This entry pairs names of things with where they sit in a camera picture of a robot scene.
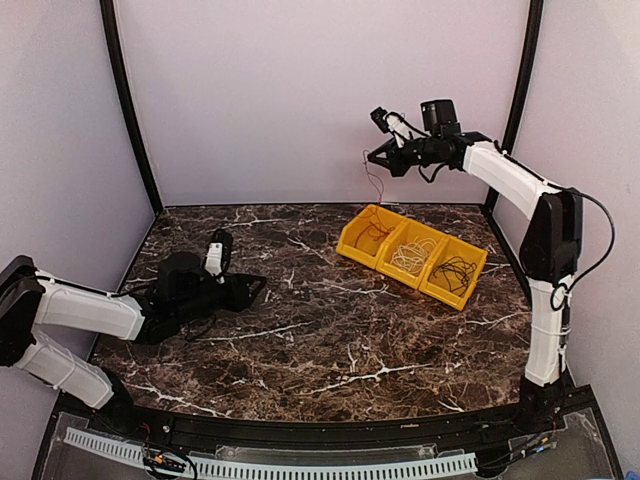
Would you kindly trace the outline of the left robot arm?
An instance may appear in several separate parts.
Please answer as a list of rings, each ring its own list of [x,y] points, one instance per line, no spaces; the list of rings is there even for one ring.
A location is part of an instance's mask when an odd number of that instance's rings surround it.
[[[87,363],[43,332],[47,325],[157,345],[190,321],[219,310],[242,312],[266,285],[263,276],[230,274],[227,260],[173,253],[138,290],[113,293],[56,278],[17,256],[1,273],[1,364],[39,378],[82,401],[120,436],[141,427],[140,412],[115,377]]]

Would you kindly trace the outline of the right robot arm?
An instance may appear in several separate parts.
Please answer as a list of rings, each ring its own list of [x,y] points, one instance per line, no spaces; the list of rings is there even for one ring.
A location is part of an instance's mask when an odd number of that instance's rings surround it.
[[[421,111],[424,127],[418,129],[395,111],[374,109],[371,120],[390,138],[367,159],[394,177],[405,175],[413,166],[465,172],[503,196],[526,218],[518,261],[530,289],[531,334],[510,424],[521,434],[546,429],[566,398],[571,296],[584,277],[578,263],[583,203],[589,196],[552,183],[490,137],[462,130],[452,101],[427,101]]]

